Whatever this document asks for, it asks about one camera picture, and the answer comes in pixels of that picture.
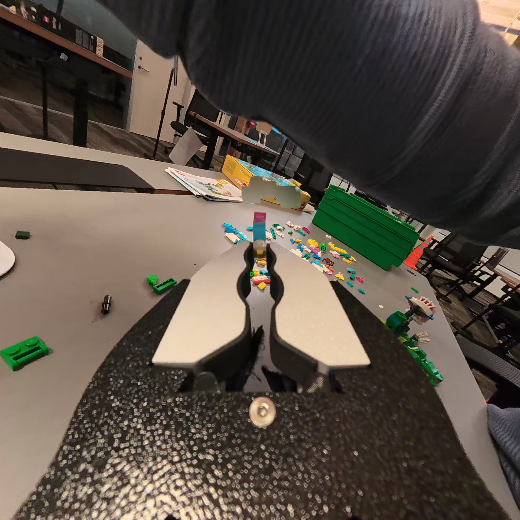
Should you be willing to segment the white door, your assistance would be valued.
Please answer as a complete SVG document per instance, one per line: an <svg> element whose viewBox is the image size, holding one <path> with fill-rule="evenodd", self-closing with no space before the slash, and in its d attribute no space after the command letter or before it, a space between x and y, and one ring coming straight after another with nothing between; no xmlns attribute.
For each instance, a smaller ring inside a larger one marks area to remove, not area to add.
<svg viewBox="0 0 520 520"><path fill-rule="evenodd" d="M138 40L128 110L128 130L155 139L163 106L166 105L160 140L172 142L174 130L171 122L177 116L177 107L173 102L185 104L184 94L188 82L180 58L163 58Z"/></svg>

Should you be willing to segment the black desk mat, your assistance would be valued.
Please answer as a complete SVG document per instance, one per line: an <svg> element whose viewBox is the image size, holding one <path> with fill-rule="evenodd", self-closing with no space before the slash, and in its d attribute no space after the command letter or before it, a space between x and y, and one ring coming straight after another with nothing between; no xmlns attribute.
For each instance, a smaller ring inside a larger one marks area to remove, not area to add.
<svg viewBox="0 0 520 520"><path fill-rule="evenodd" d="M152 185L120 164L9 148L1 148L1 181L154 191Z"/></svg>

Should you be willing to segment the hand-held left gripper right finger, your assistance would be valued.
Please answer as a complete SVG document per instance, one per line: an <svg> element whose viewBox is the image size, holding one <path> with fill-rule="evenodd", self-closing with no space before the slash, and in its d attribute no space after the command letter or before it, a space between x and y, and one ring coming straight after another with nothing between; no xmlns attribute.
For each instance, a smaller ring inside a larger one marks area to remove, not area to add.
<svg viewBox="0 0 520 520"><path fill-rule="evenodd" d="M335 288L314 265L268 247L271 360L281 372L331 372L370 365Z"/></svg>

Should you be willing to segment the turquoise lego brick column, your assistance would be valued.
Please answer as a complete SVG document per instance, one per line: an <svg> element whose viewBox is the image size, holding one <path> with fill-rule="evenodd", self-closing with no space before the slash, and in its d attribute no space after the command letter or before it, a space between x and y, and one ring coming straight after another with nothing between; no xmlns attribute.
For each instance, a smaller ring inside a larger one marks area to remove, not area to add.
<svg viewBox="0 0 520 520"><path fill-rule="evenodd" d="M253 218L253 256L257 261L264 261L267 254L266 213L255 212Z"/></svg>

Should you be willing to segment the flat lego instruction booklets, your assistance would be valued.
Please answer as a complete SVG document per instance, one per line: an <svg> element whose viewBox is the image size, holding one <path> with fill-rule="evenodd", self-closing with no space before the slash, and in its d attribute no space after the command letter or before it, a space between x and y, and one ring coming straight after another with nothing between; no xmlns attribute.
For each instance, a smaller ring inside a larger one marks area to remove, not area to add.
<svg viewBox="0 0 520 520"><path fill-rule="evenodd" d="M215 202L243 201L241 190L228 180L201 177L173 167L167 168L165 172L196 197Z"/></svg>

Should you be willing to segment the person's grey knit sweater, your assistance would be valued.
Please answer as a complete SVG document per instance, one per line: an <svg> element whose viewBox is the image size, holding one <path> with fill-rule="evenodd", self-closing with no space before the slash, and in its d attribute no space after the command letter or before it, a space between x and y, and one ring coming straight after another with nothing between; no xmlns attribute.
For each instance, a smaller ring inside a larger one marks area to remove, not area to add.
<svg viewBox="0 0 520 520"><path fill-rule="evenodd" d="M487 405L488 429L498 446L499 458L511 493L519 506L519 408Z"/></svg>

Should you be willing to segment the black office chair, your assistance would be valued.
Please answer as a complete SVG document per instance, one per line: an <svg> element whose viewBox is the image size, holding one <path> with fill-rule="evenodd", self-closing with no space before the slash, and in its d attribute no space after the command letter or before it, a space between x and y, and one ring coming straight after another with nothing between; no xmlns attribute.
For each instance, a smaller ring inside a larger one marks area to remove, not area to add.
<svg viewBox="0 0 520 520"><path fill-rule="evenodd" d="M172 104L177 109L176 120L171 122L171 127L174 130L174 137L182 137L186 133L188 127L192 124L191 122L189 122L189 118L191 118L191 116L189 115L189 110L192 106L193 99L196 98L196 96L198 94L198 89L192 88L192 90L193 90L193 92L191 92L190 96L188 97L188 102L187 102L188 104L186 107L176 101L172 101ZM186 110L185 110L183 121L181 122L180 113L181 113L181 110L183 110L183 109L186 109Z"/></svg>
<svg viewBox="0 0 520 520"><path fill-rule="evenodd" d="M481 258L486 249L487 246L475 244L456 233L450 233L440 241L432 238L423 250L421 259L424 263L418 271L425 275L438 300L451 303L450 296L456 291L461 292L463 298L470 297L463 286L483 281ZM455 276L455 280L435 285L436 270Z"/></svg>

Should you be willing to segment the stack of green bins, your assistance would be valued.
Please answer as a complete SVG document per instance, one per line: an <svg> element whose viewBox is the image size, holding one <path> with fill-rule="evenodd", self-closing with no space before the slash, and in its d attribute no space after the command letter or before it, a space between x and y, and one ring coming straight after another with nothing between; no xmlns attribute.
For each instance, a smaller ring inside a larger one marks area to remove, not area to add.
<svg viewBox="0 0 520 520"><path fill-rule="evenodd" d="M420 239L412 225L334 185L329 185L312 224L383 270L401 266Z"/></svg>

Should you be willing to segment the green lego plant model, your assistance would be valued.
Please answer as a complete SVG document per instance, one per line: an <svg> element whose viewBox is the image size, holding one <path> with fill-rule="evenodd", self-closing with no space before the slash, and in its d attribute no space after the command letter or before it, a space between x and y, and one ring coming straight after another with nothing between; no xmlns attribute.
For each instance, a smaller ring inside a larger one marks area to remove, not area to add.
<svg viewBox="0 0 520 520"><path fill-rule="evenodd" d="M425 296L406 296L406 299L409 308L405 312L395 311L386 319L380 319L380 321L407 348L429 382L434 387L437 387L444 381L444 377L433 362L427 358L425 351L420 348L420 343L429 343L430 338L424 331L419 331L415 334L410 332L411 322L423 325L433 320L436 305Z"/></svg>

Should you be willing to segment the pile of colourful lego pieces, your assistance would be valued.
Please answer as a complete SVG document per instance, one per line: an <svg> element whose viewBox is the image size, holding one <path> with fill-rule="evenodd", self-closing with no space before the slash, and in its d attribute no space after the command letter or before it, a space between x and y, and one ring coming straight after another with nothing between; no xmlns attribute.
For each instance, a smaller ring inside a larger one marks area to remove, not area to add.
<svg viewBox="0 0 520 520"><path fill-rule="evenodd" d="M232 244L251 241L246 234L238 230L235 226L228 223L223 223L222 226L225 231L225 236ZM340 271L334 269L332 257L340 261L347 261L347 263L350 263L350 261L356 261L354 257L347 254L346 251L336 248L332 243L318 243L314 239L302 241L299 237L293 237L294 232L302 238L310 234L310 230L307 227L294 225L292 222L287 221L286 226L276 223L269 229L267 229L266 226L266 240L274 241L277 238L284 238L287 235L290 238L290 243L293 245L290 252L313 265L321 273L331 277L334 276L337 281L345 281L347 286L350 288L354 287L354 280L363 283L363 278L357 276L354 269L348 268L346 270L346 276L344 276ZM251 283L259 290L264 290L270 284L271 278L271 275L266 268L267 260L262 257L255 260L254 265L255 266L250 271Z"/></svg>

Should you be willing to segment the orange traffic cone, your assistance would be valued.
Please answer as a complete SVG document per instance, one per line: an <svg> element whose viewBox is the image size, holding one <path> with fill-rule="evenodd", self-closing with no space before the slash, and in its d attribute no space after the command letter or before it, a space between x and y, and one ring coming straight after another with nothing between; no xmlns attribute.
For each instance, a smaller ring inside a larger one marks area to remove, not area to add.
<svg viewBox="0 0 520 520"><path fill-rule="evenodd" d="M407 268L417 271L417 263L421 259L424 250L430 246L433 239L434 236L431 235L426 240L421 242L418 246L416 246L413 249L413 251L408 255L408 257L403 261L403 264L407 266Z"/></svg>

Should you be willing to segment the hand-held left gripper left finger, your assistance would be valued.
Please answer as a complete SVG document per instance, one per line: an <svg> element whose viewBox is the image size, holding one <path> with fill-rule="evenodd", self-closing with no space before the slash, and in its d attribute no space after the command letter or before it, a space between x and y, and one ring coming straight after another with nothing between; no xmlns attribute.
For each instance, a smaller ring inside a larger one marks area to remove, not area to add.
<svg viewBox="0 0 520 520"><path fill-rule="evenodd" d="M250 245L233 245L192 276L152 357L154 365L199 369L246 330L247 305L238 282Z"/></svg>

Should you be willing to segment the person's right forearm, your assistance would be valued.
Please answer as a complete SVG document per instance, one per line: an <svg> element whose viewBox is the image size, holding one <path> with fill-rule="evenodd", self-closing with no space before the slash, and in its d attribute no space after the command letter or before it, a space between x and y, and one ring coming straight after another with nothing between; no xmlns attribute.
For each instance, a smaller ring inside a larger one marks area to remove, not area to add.
<svg viewBox="0 0 520 520"><path fill-rule="evenodd" d="M99 1L371 196L519 249L519 51L476 1Z"/></svg>

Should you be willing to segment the yellow lego box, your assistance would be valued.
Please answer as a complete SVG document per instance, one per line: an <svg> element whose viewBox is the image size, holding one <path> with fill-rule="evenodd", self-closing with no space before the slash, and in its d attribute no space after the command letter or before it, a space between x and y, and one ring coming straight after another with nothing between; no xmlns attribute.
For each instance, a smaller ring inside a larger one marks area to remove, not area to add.
<svg viewBox="0 0 520 520"><path fill-rule="evenodd" d="M310 194L301 189L301 183L264 168L227 155L222 173L240 190L246 191L244 202L264 200L281 207L305 211Z"/></svg>

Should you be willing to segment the white paper sheet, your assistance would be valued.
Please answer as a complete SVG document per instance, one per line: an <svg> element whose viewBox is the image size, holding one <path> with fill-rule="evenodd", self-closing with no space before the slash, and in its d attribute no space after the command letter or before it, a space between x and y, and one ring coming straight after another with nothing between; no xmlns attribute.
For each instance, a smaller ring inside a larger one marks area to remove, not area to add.
<svg viewBox="0 0 520 520"><path fill-rule="evenodd" d="M197 132L193 128L188 128L173 147L169 154L169 159L173 164L185 166L189 160L205 145L199 139Z"/></svg>

